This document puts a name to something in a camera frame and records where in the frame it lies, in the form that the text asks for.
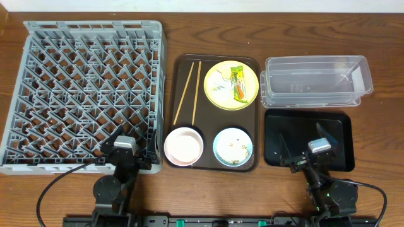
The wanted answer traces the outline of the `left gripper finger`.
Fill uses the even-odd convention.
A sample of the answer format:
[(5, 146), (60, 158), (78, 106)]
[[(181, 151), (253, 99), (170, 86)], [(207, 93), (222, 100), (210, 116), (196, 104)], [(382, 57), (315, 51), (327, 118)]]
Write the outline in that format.
[(158, 150), (157, 131), (156, 130), (153, 131), (153, 134), (151, 136), (151, 141), (148, 144), (146, 155), (149, 159), (151, 159), (152, 164), (160, 163), (160, 152)]
[(107, 140), (107, 145), (108, 146), (113, 146), (114, 145), (114, 142), (116, 141), (116, 139), (119, 137), (119, 136), (123, 136), (124, 135), (124, 130), (123, 130), (123, 126), (118, 126), (117, 128), (116, 128), (116, 130), (111, 134), (111, 136), (108, 138), (108, 140)]

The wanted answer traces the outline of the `green orange snack wrapper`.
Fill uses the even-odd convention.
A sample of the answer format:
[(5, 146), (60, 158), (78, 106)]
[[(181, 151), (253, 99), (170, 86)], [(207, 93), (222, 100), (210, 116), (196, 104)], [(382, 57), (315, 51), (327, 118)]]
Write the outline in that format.
[(241, 103), (247, 103), (243, 66), (231, 67), (230, 80), (233, 86), (234, 99)]

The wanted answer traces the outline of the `wooden chopstick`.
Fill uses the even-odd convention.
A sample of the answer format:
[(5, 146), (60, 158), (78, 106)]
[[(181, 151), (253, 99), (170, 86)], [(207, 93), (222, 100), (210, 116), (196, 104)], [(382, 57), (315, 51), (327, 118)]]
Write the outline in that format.
[(201, 65), (202, 65), (202, 62), (199, 61), (198, 74), (197, 74), (197, 80), (196, 80), (196, 88), (195, 88), (195, 94), (194, 94), (193, 116), (192, 116), (191, 125), (194, 125), (195, 118), (196, 118), (196, 108), (197, 108), (197, 102), (198, 102), (199, 82), (200, 82), (200, 75), (201, 75)]
[(193, 72), (193, 67), (194, 67), (194, 62), (192, 62), (192, 64), (191, 64), (191, 67), (190, 67), (189, 72), (188, 72), (186, 83), (185, 83), (185, 85), (184, 85), (184, 87), (182, 89), (181, 99), (180, 99), (177, 111), (175, 113), (173, 125), (176, 125), (176, 123), (177, 123), (177, 119), (178, 119), (179, 113), (181, 111), (182, 103), (183, 103), (184, 97), (186, 95), (187, 87), (188, 87), (188, 84), (189, 84), (189, 81), (190, 81), (190, 78), (191, 78), (191, 75), (192, 75), (192, 72)]

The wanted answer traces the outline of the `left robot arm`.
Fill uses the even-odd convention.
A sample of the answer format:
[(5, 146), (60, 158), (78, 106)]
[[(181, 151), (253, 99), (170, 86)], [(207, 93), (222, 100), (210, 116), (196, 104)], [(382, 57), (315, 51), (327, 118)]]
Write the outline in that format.
[(142, 218), (128, 211), (132, 192), (141, 170), (151, 170), (160, 163), (157, 155), (156, 131), (153, 131), (150, 151), (143, 151), (135, 138), (124, 133), (119, 126), (100, 145), (100, 150), (114, 166), (112, 175), (99, 178), (93, 186), (95, 209), (91, 227), (141, 226)]

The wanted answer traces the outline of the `light blue bowl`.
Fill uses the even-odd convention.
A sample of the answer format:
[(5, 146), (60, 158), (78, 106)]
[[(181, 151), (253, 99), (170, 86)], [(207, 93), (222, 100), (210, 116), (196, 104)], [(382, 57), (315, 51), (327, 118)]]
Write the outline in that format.
[(231, 168), (247, 163), (253, 151), (253, 142), (248, 133), (242, 129), (234, 127), (224, 129), (213, 140), (215, 158)]

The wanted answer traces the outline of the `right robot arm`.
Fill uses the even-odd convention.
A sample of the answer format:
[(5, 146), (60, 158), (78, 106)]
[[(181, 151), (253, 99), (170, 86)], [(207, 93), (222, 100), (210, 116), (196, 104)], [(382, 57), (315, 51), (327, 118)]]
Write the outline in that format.
[(292, 156), (287, 143), (279, 135), (280, 164), (289, 166), (292, 173), (303, 172), (307, 191), (318, 213), (307, 220), (309, 226), (351, 226), (349, 215), (357, 211), (358, 188), (352, 183), (333, 180), (327, 165), (336, 158), (338, 141), (316, 124), (319, 139), (308, 142), (307, 149)]

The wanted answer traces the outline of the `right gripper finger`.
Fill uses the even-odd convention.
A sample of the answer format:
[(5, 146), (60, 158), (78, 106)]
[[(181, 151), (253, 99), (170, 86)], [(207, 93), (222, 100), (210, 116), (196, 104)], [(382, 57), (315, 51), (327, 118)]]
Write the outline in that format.
[(290, 158), (290, 152), (288, 150), (287, 144), (282, 134), (279, 135), (279, 140), (280, 140), (280, 162), (284, 163)]
[(328, 140), (331, 147), (337, 147), (338, 146), (338, 141), (330, 133), (328, 133), (324, 129), (324, 127), (318, 122), (316, 123), (316, 129), (317, 129), (318, 134), (320, 135), (320, 137), (326, 138)]

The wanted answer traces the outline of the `rice and food scraps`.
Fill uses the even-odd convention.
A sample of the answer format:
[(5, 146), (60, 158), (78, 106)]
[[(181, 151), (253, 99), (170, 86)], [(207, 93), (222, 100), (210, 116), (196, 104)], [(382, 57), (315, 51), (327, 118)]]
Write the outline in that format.
[(238, 165), (249, 156), (249, 149), (241, 139), (223, 139), (218, 143), (218, 154), (232, 165)]

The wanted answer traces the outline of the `white paper napkin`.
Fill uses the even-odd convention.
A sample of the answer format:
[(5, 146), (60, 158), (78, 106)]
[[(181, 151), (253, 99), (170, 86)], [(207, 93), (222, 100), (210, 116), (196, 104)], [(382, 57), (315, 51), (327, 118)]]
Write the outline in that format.
[(223, 77), (220, 71), (213, 71), (211, 75), (212, 91), (229, 91), (231, 89), (231, 81)]

